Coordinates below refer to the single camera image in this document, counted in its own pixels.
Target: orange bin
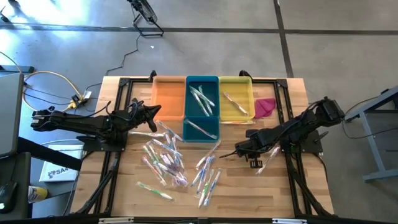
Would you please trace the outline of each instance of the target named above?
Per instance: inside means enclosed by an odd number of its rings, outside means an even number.
[[[155,120],[182,120],[185,104],[186,77],[154,77],[152,105],[162,105]]]

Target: wooden table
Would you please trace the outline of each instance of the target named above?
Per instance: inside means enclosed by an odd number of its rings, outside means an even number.
[[[110,100],[113,103],[118,90],[120,77],[104,77],[96,109],[101,109]],[[303,79],[287,79],[290,100],[294,116],[300,114],[308,105]],[[132,97],[150,104],[150,83],[136,83]],[[272,85],[253,84],[254,98],[274,98]],[[254,119],[253,125],[222,124],[220,127],[221,145],[216,150],[216,160],[212,168],[223,168],[218,185],[215,188],[208,208],[198,209],[198,199],[194,196],[196,187],[163,189],[150,169],[141,161],[144,151],[142,146],[150,140],[148,137],[129,136],[126,150],[122,153],[118,181],[114,195],[112,216],[134,217],[294,217],[292,199],[284,155],[277,155],[260,177],[255,176],[256,169],[250,169],[249,163],[238,156],[224,159],[218,157],[234,150],[234,144],[245,140],[245,130],[272,128],[279,124],[277,113],[270,117]],[[165,121],[176,133],[182,135],[180,121]],[[140,125],[137,131],[149,131],[146,124]],[[188,181],[192,181],[197,171],[195,166],[214,144],[210,143],[178,143],[183,154]],[[77,211],[88,200],[98,185],[103,163],[103,152],[94,152],[83,161],[77,183],[72,212]],[[333,213],[328,184],[321,162],[312,154],[303,154],[303,164],[308,188],[326,210]],[[136,187],[137,181],[151,185],[171,195],[175,201],[165,199]],[[108,187],[104,191],[102,206],[106,204]],[[300,208],[304,211],[302,193],[298,190]]]

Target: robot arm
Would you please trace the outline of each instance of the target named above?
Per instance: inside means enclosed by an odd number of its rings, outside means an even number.
[[[343,118],[344,112],[337,102],[325,97],[310,105],[299,116],[272,129],[247,130],[246,137],[249,140],[236,143],[236,153],[239,157],[246,156],[246,158],[255,159],[260,157],[261,153],[271,150],[278,142],[282,148],[300,144],[308,134],[320,126],[330,127],[340,124]]]
[[[93,136],[93,138],[108,144],[117,143],[123,138],[124,133],[130,129],[137,128],[142,123],[148,123],[151,131],[157,131],[153,118],[161,106],[146,106],[143,103],[143,101],[138,102],[134,98],[132,104],[126,110],[109,113],[109,102],[102,109],[106,110],[108,115],[96,117],[54,111],[53,107],[51,107],[48,110],[33,112],[33,120],[30,126],[35,131],[62,129]]]

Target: yellow cable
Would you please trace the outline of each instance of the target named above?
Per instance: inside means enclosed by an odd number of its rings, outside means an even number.
[[[76,91],[76,93],[77,93],[78,96],[79,96],[79,99],[82,99],[82,98],[83,98],[83,95],[77,90],[77,88],[75,87],[75,85],[74,85],[67,77],[65,77],[65,76],[63,76],[63,75],[61,75],[61,74],[58,74],[58,73],[56,73],[56,72],[50,72],[50,71],[38,71],[38,72],[34,72],[34,73],[31,73],[31,74],[26,75],[26,76],[24,77],[24,81],[26,82],[30,77],[32,77],[32,76],[34,76],[34,75],[36,75],[36,74],[40,74],[40,73],[48,73],[48,74],[56,75],[56,76],[58,76],[58,77],[63,78],[63,79],[66,80],[66,81],[72,86],[72,88]],[[34,111],[37,111],[35,108],[33,108],[30,104],[28,104],[28,103],[26,102],[25,94],[22,94],[22,100],[23,100],[23,102],[24,102],[30,109],[32,109],[32,110],[34,110]],[[69,104],[64,110],[62,110],[62,112],[66,111],[66,110],[68,110],[68,109],[74,108],[73,105],[74,105],[74,102],[72,102],[71,104]]]

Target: teal bin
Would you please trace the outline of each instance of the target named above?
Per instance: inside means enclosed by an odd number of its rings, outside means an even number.
[[[186,119],[189,119],[191,122],[201,127],[203,130],[210,134],[214,134],[217,136],[216,139],[213,139],[203,132],[197,130],[191,124],[187,124],[185,122]],[[182,137],[186,142],[215,142],[220,138],[220,125],[218,121],[218,117],[216,116],[186,116],[183,124]]]
[[[191,94],[189,86],[198,90],[202,86],[203,94],[211,100],[215,106],[211,107],[213,115],[206,116],[195,97]],[[185,88],[185,119],[189,119],[205,131],[217,136],[212,139],[190,124],[183,124],[183,139],[186,142],[215,142],[220,138],[220,85],[215,76],[189,76],[186,79]]]

